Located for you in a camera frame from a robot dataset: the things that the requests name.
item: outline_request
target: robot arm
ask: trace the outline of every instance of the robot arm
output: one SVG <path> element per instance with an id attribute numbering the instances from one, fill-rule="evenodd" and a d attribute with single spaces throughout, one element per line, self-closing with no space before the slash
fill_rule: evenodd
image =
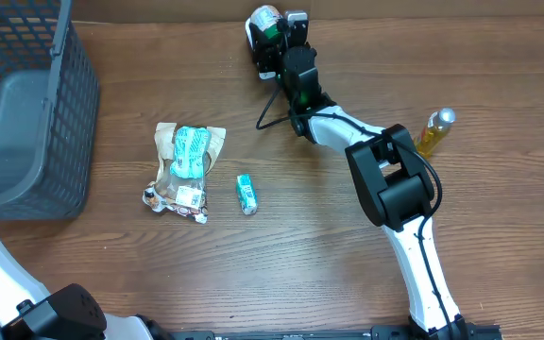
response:
<path id="1" fill-rule="evenodd" d="M 86 334 L 103 333 L 109 340 L 153 340 L 141 318 L 104 314 L 77 284 L 50 295 L 14 260 L 1 241 L 0 326 L 7 339 L 82 339 Z"/>
<path id="2" fill-rule="evenodd" d="M 341 107 L 332 106 L 320 110 L 319 113 L 334 113 L 342 115 L 356 122 L 358 126 L 381 134 L 383 128 L 372 127 L 362 123 L 355 118 L 345 113 Z M 312 135 L 313 142 L 319 145 L 328 146 L 335 151 L 344 154 L 346 148 L 358 143 L 365 143 L 371 140 L 370 136 L 362 134 L 352 125 L 329 117 L 312 117 L 309 119 L 309 130 Z M 379 161 L 379 168 L 383 168 L 388 164 L 387 161 Z M 398 258 L 398 263 L 406 289 L 408 291 L 410 312 L 413 321 L 425 331 L 440 330 L 446 326 L 446 319 L 439 306 L 430 277 L 426 271 L 423 261 L 423 254 L 419 247 L 417 238 L 418 228 L 423 220 L 423 216 L 408 221 L 403 224 L 401 231 L 391 229 L 386 225 L 382 225 L 383 232 L 387 235 L 392 248 Z M 437 253 L 434 246 L 432 218 L 430 218 L 423 228 L 423 245 L 425 246 L 428 262 L 432 269 L 433 278 L 439 293 L 442 297 L 444 306 L 451 320 L 458 318 L 459 308 L 454 303 L 449 288 L 442 273 Z"/>
<path id="3" fill-rule="evenodd" d="M 398 258 L 410 301 L 410 335 L 469 339 L 474 333 L 460 316 L 435 251 L 432 219 L 422 230 L 419 227 L 424 216 L 431 213 L 434 187 L 411 136 L 400 125 L 388 129 L 367 125 L 322 93 L 314 63 L 317 53 L 306 42 L 307 15 L 291 14 L 298 20 L 292 21 L 285 13 L 287 18 L 277 21 L 277 29 L 284 36 L 280 42 L 273 42 L 252 18 L 246 21 L 248 44 L 260 78 L 279 82 L 289 100 L 289 117 L 297 136 L 346 155 L 366 216 L 383 229 Z M 399 163 L 401 169 L 384 176 L 381 168 L 388 163 Z M 501 336 L 498 329 L 490 333 L 493 338 Z M 402 339 L 392 334 L 390 338 Z"/>

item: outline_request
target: plastic bag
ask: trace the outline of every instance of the plastic bag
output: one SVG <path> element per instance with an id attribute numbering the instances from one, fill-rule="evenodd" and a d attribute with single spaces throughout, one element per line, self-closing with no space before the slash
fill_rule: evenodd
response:
<path id="1" fill-rule="evenodd" d="M 157 213 L 168 209 L 205 223 L 209 215 L 206 175 L 217 161 L 226 130 L 220 127 L 176 130 L 176 127 L 176 123 L 157 125 L 159 171 L 157 180 L 144 190 L 142 200 Z"/>

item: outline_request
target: yellow bottle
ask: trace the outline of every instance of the yellow bottle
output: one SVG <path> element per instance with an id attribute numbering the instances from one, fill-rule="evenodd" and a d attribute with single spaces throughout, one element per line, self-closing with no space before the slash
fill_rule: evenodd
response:
<path id="1" fill-rule="evenodd" d="M 451 131 L 452 124 L 456 121 L 456 118 L 454 110 L 450 108 L 434 112 L 427 126 L 413 140 L 419 155 L 429 159 L 438 143 Z"/>

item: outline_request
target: label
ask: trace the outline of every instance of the label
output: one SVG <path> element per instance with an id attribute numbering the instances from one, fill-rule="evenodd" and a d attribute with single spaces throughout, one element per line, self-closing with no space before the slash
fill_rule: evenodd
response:
<path id="1" fill-rule="evenodd" d="M 189 186 L 180 186 L 176 195 L 176 203 L 188 208 L 199 209 L 200 198 L 203 196 L 203 191 Z"/>
<path id="2" fill-rule="evenodd" d="M 434 126 L 434 118 L 436 115 L 438 115 L 438 112 L 432 113 L 432 116 L 430 116 L 430 120 L 427 121 L 427 128 L 431 128 Z"/>
<path id="3" fill-rule="evenodd" d="M 413 141 L 415 143 L 415 146 L 418 146 L 421 141 L 424 141 L 425 140 L 425 135 L 427 134 L 427 129 L 428 127 L 424 127 L 423 130 L 421 131 L 421 133 L 415 137 L 415 140 Z"/>
<path id="4" fill-rule="evenodd" d="M 251 15 L 251 23 L 255 24 L 262 32 L 273 26 L 280 18 L 281 14 L 276 8 L 266 5 L 255 9 Z"/>
<path id="5" fill-rule="evenodd" d="M 257 202 L 255 201 L 255 195 L 253 194 L 253 190 L 251 189 L 250 185 L 242 185 L 241 190 L 243 191 L 243 194 L 245 194 L 246 198 L 246 206 L 248 208 L 253 208 L 257 205 Z"/>

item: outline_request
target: crumpled packaging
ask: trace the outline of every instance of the crumpled packaging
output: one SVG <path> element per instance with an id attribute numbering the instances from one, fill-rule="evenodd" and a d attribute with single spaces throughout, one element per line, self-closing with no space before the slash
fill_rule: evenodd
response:
<path id="1" fill-rule="evenodd" d="M 198 223 L 205 223 L 209 215 L 205 177 L 213 169 L 219 157 L 226 140 L 226 129 L 207 127 L 212 137 L 205 153 L 205 176 L 186 179 L 178 178 L 170 171 L 174 160 L 174 137 L 177 127 L 176 123 L 157 124 L 155 143 L 159 155 L 159 170 L 157 180 L 148 183 L 148 187 L 144 190 L 142 201 L 156 213 L 167 209 Z M 188 200 L 184 199 L 186 194 L 190 195 Z"/>

